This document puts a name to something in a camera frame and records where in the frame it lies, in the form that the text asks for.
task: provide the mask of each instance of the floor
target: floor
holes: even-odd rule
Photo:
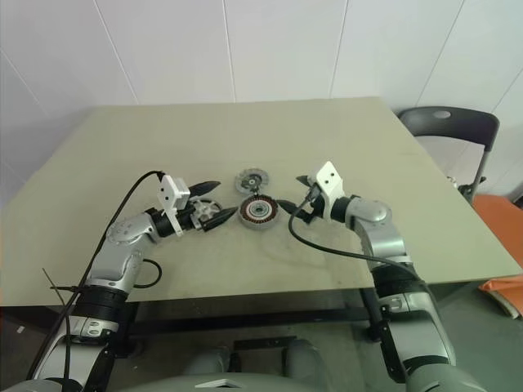
[[[458,365],[496,392],[520,392],[523,385],[523,321],[512,320],[475,287],[436,288],[441,317],[454,343]],[[340,292],[289,293],[249,298],[162,301],[141,306],[139,317],[209,317],[223,314],[265,313],[281,310],[326,309],[357,296]],[[41,333],[4,321],[0,390],[21,381],[33,359]],[[108,390],[180,374],[201,350],[234,341],[272,336],[298,336],[316,345],[327,363],[333,390],[354,392],[404,391],[383,366],[378,344],[364,337],[364,323],[314,323],[255,327],[212,332],[183,332],[144,341],[143,351],[117,361]],[[241,351],[246,372],[281,372],[281,349]]]

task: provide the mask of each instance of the orange cloth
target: orange cloth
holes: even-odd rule
[[[474,209],[499,242],[523,267],[523,211],[501,196],[478,194],[474,197]],[[480,290],[497,292],[523,314],[523,274],[491,279]]]
[[[523,267],[523,210],[507,198],[493,194],[478,194],[472,205],[499,242]]]
[[[484,292],[498,292],[520,314],[523,314],[523,274],[510,278],[491,279],[489,282],[482,284],[480,290]]]

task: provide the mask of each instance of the black cable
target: black cable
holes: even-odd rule
[[[156,269],[158,270],[158,276],[156,277],[156,279],[152,283],[135,284],[133,286],[134,288],[149,288],[149,287],[153,287],[162,278],[163,271],[162,271],[162,267],[160,266],[160,264],[158,264],[156,261],[151,260],[151,259],[144,259],[143,261],[144,261],[144,263],[149,263],[149,264],[154,265],[156,267]]]
[[[56,295],[60,298],[60,302],[65,307],[64,297],[60,294],[56,288],[51,276],[47,273],[45,268],[42,268],[43,273],[46,275],[47,280],[51,284],[51,288],[54,288]],[[62,382],[62,392],[65,392],[65,386],[69,384],[69,369],[71,364],[71,322],[69,316],[65,317],[65,362],[64,362],[64,380]]]
[[[317,249],[317,250],[322,251],[322,252],[333,253],[334,255],[353,257],[355,259],[362,259],[362,260],[367,260],[367,261],[376,261],[378,263],[392,265],[392,266],[394,266],[394,267],[396,267],[396,268],[398,268],[400,270],[403,270],[403,271],[409,273],[410,275],[415,277],[416,280],[423,282],[422,279],[418,276],[418,274],[416,274],[416,271],[414,271],[413,269],[410,269],[409,267],[406,267],[405,265],[402,265],[401,263],[398,263],[397,261],[388,260],[388,259],[385,259],[383,257],[367,256],[367,255],[362,255],[360,253],[346,252],[346,251],[340,251],[338,249],[332,249],[330,247],[323,247],[321,245],[318,245],[317,243],[312,243],[311,241],[306,240],[303,237],[300,237],[300,235],[297,234],[296,231],[294,231],[293,221],[294,221],[294,218],[296,218],[296,215],[307,204],[307,202],[310,202],[310,199],[308,197],[305,198],[305,200],[303,200],[302,204],[300,204],[296,208],[296,210],[294,210],[294,212],[291,214],[291,217],[288,219],[288,231],[300,243],[304,243],[308,247],[313,247],[314,249]]]
[[[158,176],[158,178],[161,180],[161,178],[164,174],[165,173],[163,173],[163,171],[156,171],[156,170],[148,171],[146,174],[144,174],[138,180],[136,180],[135,184],[129,189],[129,191],[123,198],[122,202],[118,205],[118,208],[117,208],[116,212],[113,214],[113,217],[110,219],[109,224],[105,227],[104,233],[101,235],[98,245],[96,245],[95,252],[93,253],[91,260],[89,261],[89,264],[87,265],[87,268],[85,269],[78,286],[75,288],[73,294],[71,295],[71,297],[65,304],[64,309],[58,314],[58,318],[56,319],[55,323],[52,325],[51,330],[46,335],[45,339],[43,340],[42,345],[38,349],[38,352],[37,352],[36,356],[34,357],[34,361],[31,364],[31,367],[29,368],[29,372],[27,375],[28,380],[33,378],[33,374],[36,372],[37,366],[38,366],[40,359],[43,356],[45,350],[47,349],[47,346],[49,345],[49,343],[51,343],[52,337],[54,336],[54,334],[58,330],[59,326],[61,325],[62,321],[64,320],[65,315],[67,313],[69,313],[69,309],[70,309],[71,305],[74,303],[74,300],[76,299],[78,294],[83,289],[83,285],[85,284],[87,277],[89,276],[89,272],[91,271],[92,263],[94,263],[96,255],[98,254],[98,252],[100,252],[101,247],[104,244],[105,235],[107,234],[108,228],[116,221],[116,219],[118,218],[118,215],[125,207],[125,204],[129,200],[129,198],[132,196],[133,192],[136,190],[138,185],[140,185],[143,180],[145,180],[147,177],[152,176],[152,175]]]

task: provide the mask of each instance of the white tiled wall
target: white tiled wall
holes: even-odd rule
[[[520,0],[0,0],[0,203],[94,105],[369,95],[495,113],[482,189],[516,196],[521,15]],[[471,177],[476,146],[423,143]]]

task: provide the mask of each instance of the table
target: table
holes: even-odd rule
[[[148,170],[188,185],[219,180],[211,194],[225,206],[243,195],[235,175],[269,172],[265,193],[299,203],[294,177],[332,160],[347,194],[387,203],[416,269],[429,283],[519,273],[431,158],[378,98],[218,105],[104,107],[66,140],[2,210],[2,304],[54,305],[41,268],[58,285],[74,284],[120,200]],[[141,186],[121,217],[158,207],[155,179]],[[302,246],[287,215],[264,232],[234,218],[157,246],[150,258],[163,279],[130,301],[238,296],[373,286],[363,261]],[[358,238],[339,224],[297,224],[303,236],[346,250]],[[154,276],[144,267],[143,281]]]

